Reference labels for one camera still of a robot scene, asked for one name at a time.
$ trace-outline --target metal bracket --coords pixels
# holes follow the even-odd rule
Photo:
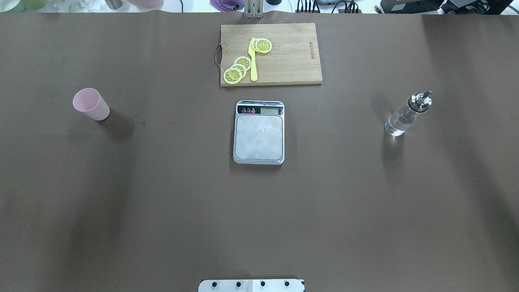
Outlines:
[[[305,292],[305,280],[204,280],[198,286],[198,292]]]
[[[245,18],[263,18],[263,0],[245,0]]]

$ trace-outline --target plastic cup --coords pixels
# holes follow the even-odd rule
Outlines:
[[[78,112],[82,112],[96,121],[102,121],[110,114],[108,104],[93,88],[84,88],[78,91],[74,95],[72,105]]]

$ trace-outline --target knife handle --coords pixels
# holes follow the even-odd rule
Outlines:
[[[251,81],[258,80],[258,71],[256,70],[256,53],[251,55]]]

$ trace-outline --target digital scale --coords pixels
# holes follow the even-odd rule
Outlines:
[[[279,165],[285,160],[285,106],[280,101],[236,104],[233,159],[240,164]]]

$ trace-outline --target metal plate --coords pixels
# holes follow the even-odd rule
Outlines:
[[[198,292],[304,292],[305,280],[253,279],[253,280],[205,280]]]
[[[252,164],[280,161],[283,159],[283,140],[283,119],[280,116],[239,115],[235,125],[235,161]]]

